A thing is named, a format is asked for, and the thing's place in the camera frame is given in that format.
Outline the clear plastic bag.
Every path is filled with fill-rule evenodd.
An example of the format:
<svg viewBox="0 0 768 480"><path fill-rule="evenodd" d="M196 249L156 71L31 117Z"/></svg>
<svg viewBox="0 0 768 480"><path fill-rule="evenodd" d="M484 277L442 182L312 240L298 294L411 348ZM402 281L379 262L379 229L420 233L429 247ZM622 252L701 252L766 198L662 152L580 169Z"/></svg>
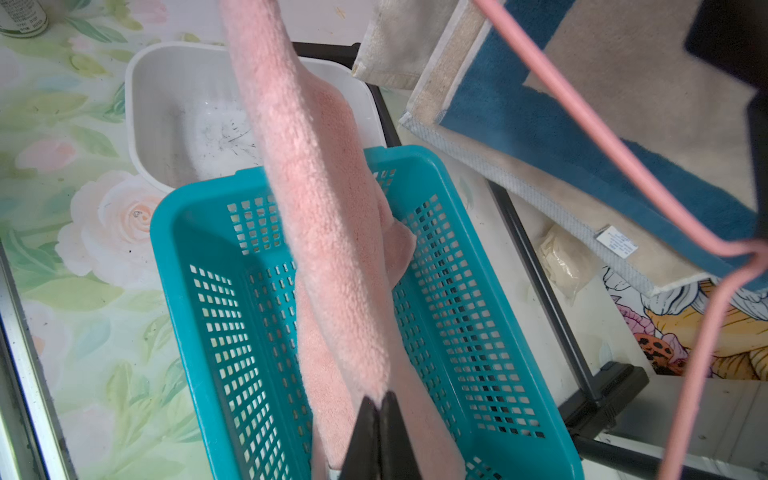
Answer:
<svg viewBox="0 0 768 480"><path fill-rule="evenodd" d="M569 232L553 224L535 252L552 285L573 303L601 266L594 253Z"/></svg>

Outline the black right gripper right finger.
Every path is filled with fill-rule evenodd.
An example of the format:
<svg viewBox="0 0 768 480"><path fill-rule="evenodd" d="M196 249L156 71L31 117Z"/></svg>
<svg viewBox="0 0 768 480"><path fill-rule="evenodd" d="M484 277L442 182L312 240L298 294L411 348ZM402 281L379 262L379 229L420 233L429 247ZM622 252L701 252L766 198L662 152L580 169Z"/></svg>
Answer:
<svg viewBox="0 0 768 480"><path fill-rule="evenodd" d="M397 397L388 391L379 410L379 465L382 480L421 480Z"/></svg>

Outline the black clothes rack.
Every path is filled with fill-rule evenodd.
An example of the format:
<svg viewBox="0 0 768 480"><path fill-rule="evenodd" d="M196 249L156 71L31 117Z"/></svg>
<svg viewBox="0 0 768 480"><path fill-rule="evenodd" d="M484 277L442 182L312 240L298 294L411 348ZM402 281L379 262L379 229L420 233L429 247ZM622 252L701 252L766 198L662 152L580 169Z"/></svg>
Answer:
<svg viewBox="0 0 768 480"><path fill-rule="evenodd" d="M559 407L575 449L581 458L622 474L642 479L654 478L661 464L659 458L597 439L602 430L615 425L616 416L649 384L648 374L639 366L615 361L602 365L597 374L591 373L568 318L536 258L510 193L491 180L486 184L507 234L515 245L539 309L547 318L561 355L578 386Z"/></svg>

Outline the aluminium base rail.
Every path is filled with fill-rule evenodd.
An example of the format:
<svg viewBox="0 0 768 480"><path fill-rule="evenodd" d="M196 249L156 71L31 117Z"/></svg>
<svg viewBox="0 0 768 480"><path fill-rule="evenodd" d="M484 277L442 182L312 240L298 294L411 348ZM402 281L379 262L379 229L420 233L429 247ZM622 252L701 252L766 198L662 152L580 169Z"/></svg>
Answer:
<svg viewBox="0 0 768 480"><path fill-rule="evenodd" d="M5 252L1 253L1 477L77 477Z"/></svg>

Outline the yellow striped towel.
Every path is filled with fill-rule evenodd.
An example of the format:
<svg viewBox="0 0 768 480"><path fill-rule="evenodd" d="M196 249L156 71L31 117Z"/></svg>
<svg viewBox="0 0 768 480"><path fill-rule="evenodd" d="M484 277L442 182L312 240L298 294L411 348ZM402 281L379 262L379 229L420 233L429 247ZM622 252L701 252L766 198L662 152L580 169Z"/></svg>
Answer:
<svg viewBox="0 0 768 480"><path fill-rule="evenodd" d="M377 1L353 76L387 89L414 89L457 4L457 0Z"/></svg>

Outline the green capped white bottle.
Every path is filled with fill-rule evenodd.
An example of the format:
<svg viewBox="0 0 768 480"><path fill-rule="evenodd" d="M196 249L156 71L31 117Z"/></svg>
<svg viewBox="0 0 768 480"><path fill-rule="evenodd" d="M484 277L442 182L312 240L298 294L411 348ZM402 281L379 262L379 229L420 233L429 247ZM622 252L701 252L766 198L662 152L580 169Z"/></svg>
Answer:
<svg viewBox="0 0 768 480"><path fill-rule="evenodd" d="M31 38L48 27L48 16L37 0L1 0L1 34Z"/></svg>

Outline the teal plastic basket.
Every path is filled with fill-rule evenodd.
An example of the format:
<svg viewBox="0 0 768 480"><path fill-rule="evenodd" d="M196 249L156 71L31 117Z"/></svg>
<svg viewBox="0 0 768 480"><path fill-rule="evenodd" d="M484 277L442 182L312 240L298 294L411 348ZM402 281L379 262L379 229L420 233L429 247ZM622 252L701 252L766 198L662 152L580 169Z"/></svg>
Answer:
<svg viewBox="0 0 768 480"><path fill-rule="evenodd" d="M365 153L416 235L393 291L404 349L471 479L580 479L581 459L443 162ZM295 262L262 168L171 192L153 250L217 479L306 479L312 409L299 373Z"/></svg>

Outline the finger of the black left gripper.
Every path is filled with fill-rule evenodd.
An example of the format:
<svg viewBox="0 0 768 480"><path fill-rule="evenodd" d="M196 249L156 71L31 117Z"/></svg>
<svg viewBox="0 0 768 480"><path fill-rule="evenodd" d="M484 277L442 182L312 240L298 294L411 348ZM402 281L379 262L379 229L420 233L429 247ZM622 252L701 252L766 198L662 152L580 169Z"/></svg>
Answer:
<svg viewBox="0 0 768 480"><path fill-rule="evenodd" d="M696 13L685 49L756 94L746 110L757 197L755 236L767 238L767 3L705 0Z"/></svg>

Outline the white plastic tray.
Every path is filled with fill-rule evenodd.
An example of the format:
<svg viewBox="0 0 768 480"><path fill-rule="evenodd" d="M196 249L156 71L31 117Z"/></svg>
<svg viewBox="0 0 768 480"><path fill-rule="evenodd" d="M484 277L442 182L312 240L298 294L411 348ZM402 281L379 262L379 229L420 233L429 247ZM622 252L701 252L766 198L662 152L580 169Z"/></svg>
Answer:
<svg viewBox="0 0 768 480"><path fill-rule="evenodd" d="M342 94L363 147L391 145L379 91L351 72L356 47L296 42L293 49ZM225 47L165 42L141 50L126 70L125 108L131 160L164 192L263 163Z"/></svg>

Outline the blue and beige towel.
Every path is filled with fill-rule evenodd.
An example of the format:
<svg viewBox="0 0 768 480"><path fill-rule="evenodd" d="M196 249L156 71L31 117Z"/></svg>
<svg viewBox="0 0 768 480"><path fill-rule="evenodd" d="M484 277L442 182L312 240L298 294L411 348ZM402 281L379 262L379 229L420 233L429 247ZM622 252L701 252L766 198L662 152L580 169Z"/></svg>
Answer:
<svg viewBox="0 0 768 480"><path fill-rule="evenodd" d="M696 1L508 1L603 122L712 233L754 235L752 87L684 42ZM617 168L470 1L458 1L409 100L414 135L505 186L655 295L747 262L690 240Z"/></svg>

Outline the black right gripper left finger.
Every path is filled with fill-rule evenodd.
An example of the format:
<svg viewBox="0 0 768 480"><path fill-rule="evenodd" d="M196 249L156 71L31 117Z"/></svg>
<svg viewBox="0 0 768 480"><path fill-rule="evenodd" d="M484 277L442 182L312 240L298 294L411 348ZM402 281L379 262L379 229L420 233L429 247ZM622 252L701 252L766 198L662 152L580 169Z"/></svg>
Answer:
<svg viewBox="0 0 768 480"><path fill-rule="evenodd" d="M365 397L338 479L378 480L380 471L379 410L369 397Z"/></svg>

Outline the pink towel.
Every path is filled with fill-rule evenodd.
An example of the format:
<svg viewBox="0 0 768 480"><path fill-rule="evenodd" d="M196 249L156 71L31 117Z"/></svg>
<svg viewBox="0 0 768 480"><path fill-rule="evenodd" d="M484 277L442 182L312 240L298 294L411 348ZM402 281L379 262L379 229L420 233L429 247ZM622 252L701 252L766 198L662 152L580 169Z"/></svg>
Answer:
<svg viewBox="0 0 768 480"><path fill-rule="evenodd" d="M412 366L392 291L415 252L367 165L342 94L294 54L274 1L220 5L240 95L296 263L298 365L319 439L341 470L360 404L395 393L424 479L462 479L462 455Z"/></svg>

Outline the floral table mat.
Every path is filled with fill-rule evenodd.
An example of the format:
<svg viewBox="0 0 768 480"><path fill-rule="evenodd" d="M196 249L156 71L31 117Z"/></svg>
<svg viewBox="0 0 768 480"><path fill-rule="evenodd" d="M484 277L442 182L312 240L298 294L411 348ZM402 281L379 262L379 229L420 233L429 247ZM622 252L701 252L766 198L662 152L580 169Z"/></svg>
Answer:
<svg viewBox="0 0 768 480"><path fill-rule="evenodd" d="M186 1L47 1L1 40L1 241L79 479L207 479L133 167L125 71L202 38Z"/></svg>

